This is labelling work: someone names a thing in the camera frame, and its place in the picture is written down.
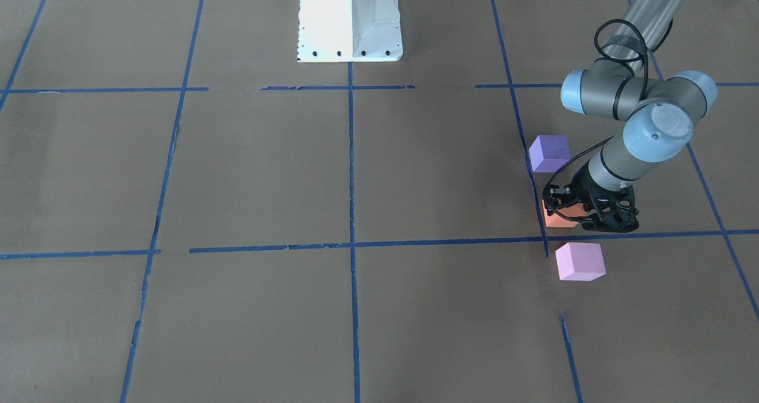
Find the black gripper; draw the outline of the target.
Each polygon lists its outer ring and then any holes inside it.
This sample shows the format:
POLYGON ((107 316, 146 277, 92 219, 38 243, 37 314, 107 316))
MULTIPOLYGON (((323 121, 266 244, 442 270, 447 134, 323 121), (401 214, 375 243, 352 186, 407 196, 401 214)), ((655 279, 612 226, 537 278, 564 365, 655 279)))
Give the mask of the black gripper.
POLYGON ((566 186, 547 183, 543 205, 587 231, 629 233, 640 226, 632 188, 639 178, 638 161, 590 160, 566 186))

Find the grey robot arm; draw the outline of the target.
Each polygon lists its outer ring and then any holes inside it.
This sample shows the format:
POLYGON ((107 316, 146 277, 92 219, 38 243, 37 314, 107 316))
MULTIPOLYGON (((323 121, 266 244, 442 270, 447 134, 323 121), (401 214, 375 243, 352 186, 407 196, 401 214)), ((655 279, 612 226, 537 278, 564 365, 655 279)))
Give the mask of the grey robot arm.
POLYGON ((588 149, 592 157, 571 182, 543 187, 547 217, 587 231, 629 233, 639 227, 634 183, 675 157, 695 124, 713 107, 717 85, 705 73, 669 79, 649 74, 652 55, 666 40, 685 0, 634 0, 624 17, 596 30, 597 59, 564 80, 562 105, 578 114, 621 120, 623 129, 588 149))

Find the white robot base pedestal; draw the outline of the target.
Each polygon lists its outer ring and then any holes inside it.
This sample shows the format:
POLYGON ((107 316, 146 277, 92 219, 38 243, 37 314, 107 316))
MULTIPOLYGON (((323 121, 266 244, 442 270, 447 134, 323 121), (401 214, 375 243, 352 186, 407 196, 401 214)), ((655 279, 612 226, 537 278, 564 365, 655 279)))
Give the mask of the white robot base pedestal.
POLYGON ((403 55, 398 0, 300 0, 298 62, 393 62, 403 55))

